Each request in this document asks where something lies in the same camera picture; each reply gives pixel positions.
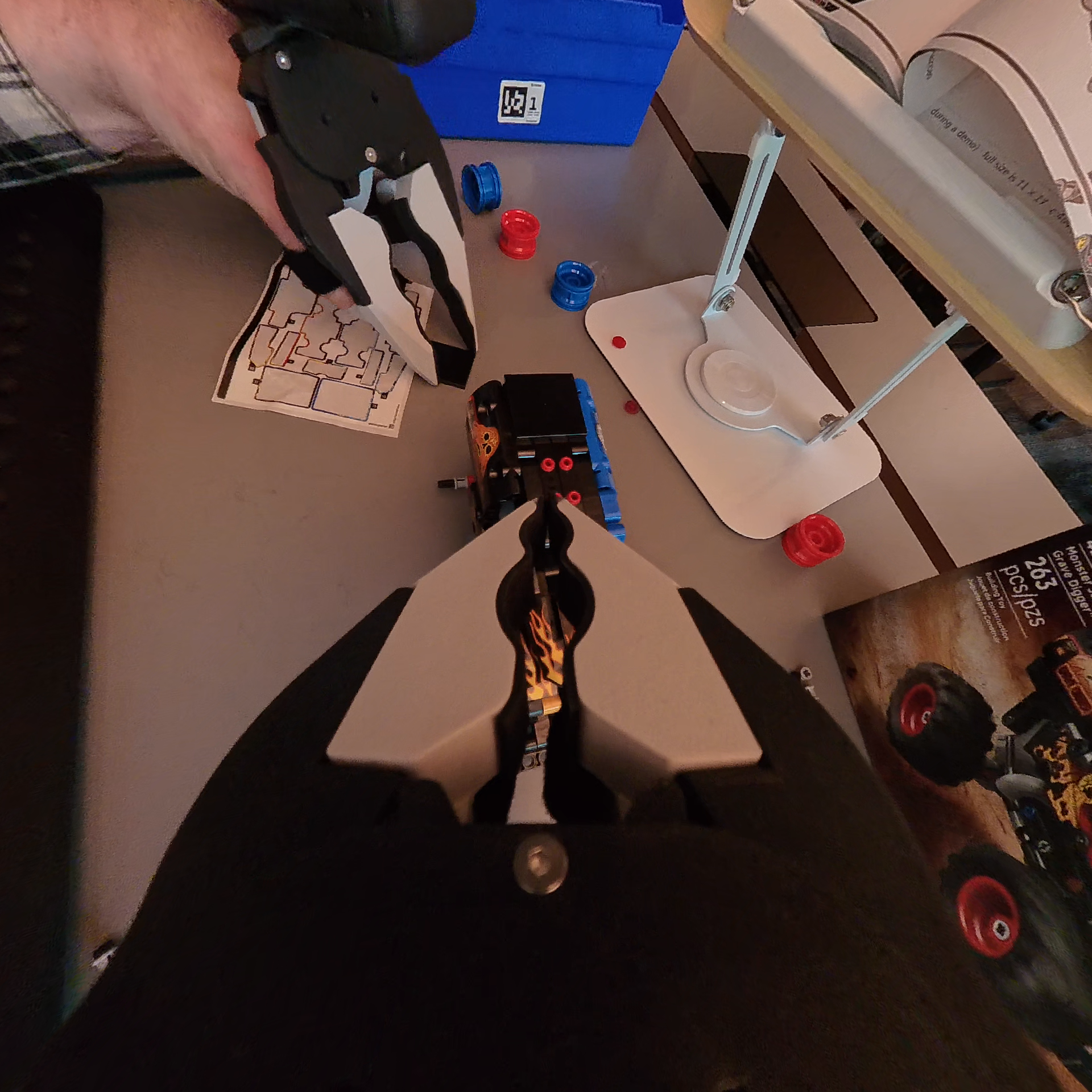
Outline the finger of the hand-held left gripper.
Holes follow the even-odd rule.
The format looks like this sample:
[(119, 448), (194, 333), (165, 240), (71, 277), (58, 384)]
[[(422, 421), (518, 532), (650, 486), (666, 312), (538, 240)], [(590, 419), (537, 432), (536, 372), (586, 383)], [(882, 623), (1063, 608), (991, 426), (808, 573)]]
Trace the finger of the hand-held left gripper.
[(399, 227), (406, 241), (420, 250), (431, 285), (464, 345), (426, 341), (436, 381), (467, 383), (477, 349), (468, 258), (461, 222), (452, 214), (432, 168), (417, 168), (399, 179)]
[(414, 305), (397, 287), (381, 224), (352, 209), (332, 215), (330, 223), (369, 297), (370, 302), (363, 305), (369, 322), (417, 375), (437, 385), (431, 342), (422, 333)]

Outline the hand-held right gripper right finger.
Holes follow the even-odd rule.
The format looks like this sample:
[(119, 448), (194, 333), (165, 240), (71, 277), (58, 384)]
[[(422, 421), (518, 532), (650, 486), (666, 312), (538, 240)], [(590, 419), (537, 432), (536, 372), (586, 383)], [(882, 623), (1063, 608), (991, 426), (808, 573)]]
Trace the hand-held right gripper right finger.
[(572, 627), (551, 721), (551, 816), (615, 820), (680, 773), (748, 769), (762, 748), (675, 581), (551, 501), (555, 601)]

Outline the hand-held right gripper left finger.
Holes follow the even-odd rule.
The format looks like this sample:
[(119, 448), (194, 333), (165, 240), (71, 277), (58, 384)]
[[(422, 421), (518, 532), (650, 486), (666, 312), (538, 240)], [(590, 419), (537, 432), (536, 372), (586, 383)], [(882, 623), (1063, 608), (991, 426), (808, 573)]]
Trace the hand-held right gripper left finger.
[(498, 772), (495, 721), (515, 678), (497, 593), (526, 556), (527, 503), (416, 583), (329, 744), (335, 763), (439, 783), (461, 820)]

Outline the white sticker sheet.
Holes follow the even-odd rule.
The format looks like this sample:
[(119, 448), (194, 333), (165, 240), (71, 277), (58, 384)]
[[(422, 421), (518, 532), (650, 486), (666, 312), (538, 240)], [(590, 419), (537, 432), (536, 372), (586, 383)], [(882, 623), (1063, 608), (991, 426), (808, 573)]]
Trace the white sticker sheet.
[(415, 377), (360, 308), (335, 310), (282, 254), (213, 400), (396, 438)]

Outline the blue black brick truck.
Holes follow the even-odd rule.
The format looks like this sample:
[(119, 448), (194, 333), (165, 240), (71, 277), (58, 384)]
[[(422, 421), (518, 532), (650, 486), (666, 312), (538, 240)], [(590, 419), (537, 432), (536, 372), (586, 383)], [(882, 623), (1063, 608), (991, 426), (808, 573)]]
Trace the blue black brick truck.
[[(468, 399), (471, 473), (439, 479), (466, 490), (475, 534), (551, 496), (626, 539), (610, 459), (587, 382), (570, 373), (508, 375)], [(565, 649), (574, 632), (560, 606), (560, 565), (550, 539), (535, 547), (533, 592), (521, 627), (529, 729), (522, 769), (545, 763), (551, 719), (562, 707)]]

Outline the instruction booklet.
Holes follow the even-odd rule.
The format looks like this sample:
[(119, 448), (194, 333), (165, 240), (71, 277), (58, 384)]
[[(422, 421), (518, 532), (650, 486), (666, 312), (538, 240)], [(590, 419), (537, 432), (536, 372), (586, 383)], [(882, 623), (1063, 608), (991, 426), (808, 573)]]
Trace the instruction booklet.
[(1090, 276), (1089, 1), (802, 2), (826, 37)]

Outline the grey desk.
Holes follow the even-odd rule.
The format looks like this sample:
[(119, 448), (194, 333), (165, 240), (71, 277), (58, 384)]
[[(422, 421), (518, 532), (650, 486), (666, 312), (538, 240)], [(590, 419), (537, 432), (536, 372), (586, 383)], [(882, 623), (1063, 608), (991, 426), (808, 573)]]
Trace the grey desk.
[[(549, 299), (566, 258), (595, 299), (713, 273), (725, 228), (676, 141), (743, 153), (753, 104), (691, 35), (636, 144), (449, 142), (492, 161), (541, 222), (530, 262), (466, 219), (482, 337), (473, 383), (558, 367), (597, 403), (628, 545), (699, 590), (818, 696), (856, 744), (827, 612), (1079, 525), (948, 351), (866, 419), (883, 473), (834, 505), (845, 551), (802, 569), (778, 541), (723, 526), (584, 329)], [(276, 246), (202, 180), (100, 186), (105, 210), (100, 424), (78, 950), (129, 926), (198, 792), (245, 729), (392, 590), (470, 537), (464, 395), (415, 383), (380, 438), (213, 403)]]

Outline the person's left hand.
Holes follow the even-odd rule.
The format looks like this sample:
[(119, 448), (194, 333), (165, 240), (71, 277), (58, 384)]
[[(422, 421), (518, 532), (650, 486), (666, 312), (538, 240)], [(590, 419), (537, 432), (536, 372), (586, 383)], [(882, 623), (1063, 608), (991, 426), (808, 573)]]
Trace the person's left hand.
[(290, 250), (257, 130), (238, 93), (229, 38), (238, 22), (217, 2), (2, 2), (2, 32), (34, 84), (96, 149), (154, 143), (240, 198)]

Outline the large red wheel hub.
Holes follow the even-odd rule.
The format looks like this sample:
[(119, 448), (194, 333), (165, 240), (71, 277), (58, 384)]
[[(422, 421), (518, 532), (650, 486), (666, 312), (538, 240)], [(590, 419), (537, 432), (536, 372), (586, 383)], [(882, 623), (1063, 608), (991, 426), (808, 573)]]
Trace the large red wheel hub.
[(786, 529), (781, 543), (792, 563), (814, 568), (843, 553), (845, 536), (832, 518), (814, 513)]

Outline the blue storage bin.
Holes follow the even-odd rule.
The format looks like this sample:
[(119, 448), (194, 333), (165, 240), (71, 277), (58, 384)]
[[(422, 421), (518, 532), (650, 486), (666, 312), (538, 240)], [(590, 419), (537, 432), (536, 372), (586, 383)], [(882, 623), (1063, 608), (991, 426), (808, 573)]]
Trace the blue storage bin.
[(631, 145), (685, 24), (680, 1), (480, 1), (402, 71), (448, 139)]

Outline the white book stand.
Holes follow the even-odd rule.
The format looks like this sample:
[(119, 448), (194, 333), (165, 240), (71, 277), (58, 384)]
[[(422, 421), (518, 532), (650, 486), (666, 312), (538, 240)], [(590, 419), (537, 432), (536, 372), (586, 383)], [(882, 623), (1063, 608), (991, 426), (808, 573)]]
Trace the white book stand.
[[(688, 2), (707, 47), (761, 107), (714, 275), (602, 299), (585, 327), (721, 521), (770, 539), (873, 482), (877, 446), (860, 420), (966, 321), (1008, 320), (1033, 349), (1068, 348), (1054, 319), (1079, 278), (1056, 238), (840, 54), (798, 2)], [(741, 288), (744, 254), (785, 136), (956, 305), (906, 363), (846, 412)], [(612, 351), (615, 335), (625, 351)]]

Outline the monster truck set box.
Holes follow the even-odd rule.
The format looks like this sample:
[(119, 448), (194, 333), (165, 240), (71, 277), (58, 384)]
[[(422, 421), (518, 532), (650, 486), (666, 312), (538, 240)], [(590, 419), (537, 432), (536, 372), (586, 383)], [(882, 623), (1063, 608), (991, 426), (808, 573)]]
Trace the monster truck set box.
[(1017, 1023), (1091, 1073), (1091, 542), (826, 615), (873, 765)]

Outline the dark perforated panel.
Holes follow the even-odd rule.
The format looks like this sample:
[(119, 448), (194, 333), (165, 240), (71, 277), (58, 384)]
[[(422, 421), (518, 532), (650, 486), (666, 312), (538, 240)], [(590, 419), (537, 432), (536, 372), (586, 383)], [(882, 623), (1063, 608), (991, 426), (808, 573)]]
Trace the dark perforated panel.
[(2, 1046), (59, 1020), (90, 570), (102, 201), (2, 192)]

